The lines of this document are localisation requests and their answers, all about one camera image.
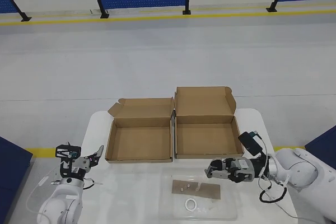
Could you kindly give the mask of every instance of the brown board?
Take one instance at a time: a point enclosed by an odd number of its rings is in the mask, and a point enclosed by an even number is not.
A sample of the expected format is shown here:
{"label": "brown board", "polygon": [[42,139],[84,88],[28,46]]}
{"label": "brown board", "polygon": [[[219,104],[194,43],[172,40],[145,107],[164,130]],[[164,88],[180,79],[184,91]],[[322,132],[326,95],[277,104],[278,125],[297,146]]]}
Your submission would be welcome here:
{"label": "brown board", "polygon": [[185,194],[185,195],[198,196],[202,198],[212,198],[220,200],[219,184],[201,183],[199,190],[197,189],[198,189],[198,182],[173,180],[172,194]]}

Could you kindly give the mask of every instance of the white ring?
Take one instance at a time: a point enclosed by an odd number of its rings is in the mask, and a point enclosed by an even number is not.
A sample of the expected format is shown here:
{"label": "white ring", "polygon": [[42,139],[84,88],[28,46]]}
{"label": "white ring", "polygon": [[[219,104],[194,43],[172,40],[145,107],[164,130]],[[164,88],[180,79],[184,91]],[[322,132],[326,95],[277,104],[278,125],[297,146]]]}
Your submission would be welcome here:
{"label": "white ring", "polygon": [[[192,202],[194,203],[194,208],[192,208],[192,209],[188,208],[188,202],[189,202],[189,201],[192,201]],[[188,199],[185,201],[185,209],[187,209],[189,212],[194,211],[196,208],[197,208],[197,202],[196,202],[193,198],[188,198]]]}

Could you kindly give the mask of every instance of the box lid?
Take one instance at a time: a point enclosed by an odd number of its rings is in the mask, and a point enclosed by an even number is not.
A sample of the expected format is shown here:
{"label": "box lid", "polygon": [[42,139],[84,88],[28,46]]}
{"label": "box lid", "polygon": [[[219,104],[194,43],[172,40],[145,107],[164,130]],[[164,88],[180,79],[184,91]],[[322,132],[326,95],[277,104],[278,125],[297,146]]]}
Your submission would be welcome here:
{"label": "box lid", "polygon": [[177,116],[234,115],[236,102],[229,87],[177,87]]}
{"label": "box lid", "polygon": [[174,109],[172,98],[121,98],[109,110],[114,118],[170,118]]}

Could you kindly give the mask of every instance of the open cardboard box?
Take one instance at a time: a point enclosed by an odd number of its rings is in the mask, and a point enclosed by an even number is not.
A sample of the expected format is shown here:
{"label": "open cardboard box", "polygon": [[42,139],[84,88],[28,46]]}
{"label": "open cardboard box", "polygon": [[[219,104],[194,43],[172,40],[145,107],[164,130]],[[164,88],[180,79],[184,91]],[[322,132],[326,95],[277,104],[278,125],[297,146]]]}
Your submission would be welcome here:
{"label": "open cardboard box", "polygon": [[106,150],[108,162],[171,162],[173,98],[119,99]]}
{"label": "open cardboard box", "polygon": [[175,93],[175,157],[216,158],[243,154],[229,87],[178,87]]}

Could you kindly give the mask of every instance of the concrete floor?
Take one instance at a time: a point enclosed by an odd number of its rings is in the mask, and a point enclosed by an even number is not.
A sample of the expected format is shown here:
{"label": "concrete floor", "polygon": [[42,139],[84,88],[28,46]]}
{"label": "concrete floor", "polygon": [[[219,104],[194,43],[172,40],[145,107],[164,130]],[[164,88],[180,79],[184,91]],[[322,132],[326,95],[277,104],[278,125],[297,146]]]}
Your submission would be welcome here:
{"label": "concrete floor", "polygon": [[[336,15],[0,27],[0,136],[23,148],[81,145],[121,97],[217,85],[261,112],[274,146],[305,145],[336,125]],[[22,198],[10,223],[34,220]]]}

